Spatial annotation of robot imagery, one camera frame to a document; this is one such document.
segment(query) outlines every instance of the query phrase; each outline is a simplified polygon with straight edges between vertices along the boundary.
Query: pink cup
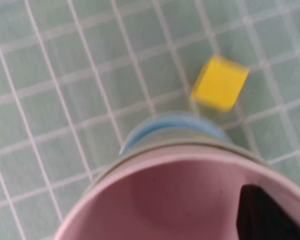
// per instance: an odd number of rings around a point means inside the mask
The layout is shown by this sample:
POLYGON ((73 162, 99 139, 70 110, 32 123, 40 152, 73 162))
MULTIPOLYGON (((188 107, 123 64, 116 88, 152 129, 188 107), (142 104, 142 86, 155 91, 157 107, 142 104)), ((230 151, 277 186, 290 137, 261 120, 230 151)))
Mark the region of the pink cup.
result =
POLYGON ((76 204, 55 239, 275 239, 288 224, 300 239, 297 185, 244 151, 180 143, 131 153, 116 164, 76 204), (242 204, 257 192, 253 205, 242 204), (267 196, 278 206, 264 203, 267 196), (268 217, 253 216, 263 212, 268 217), (278 231, 266 235, 275 214, 282 216, 278 231))

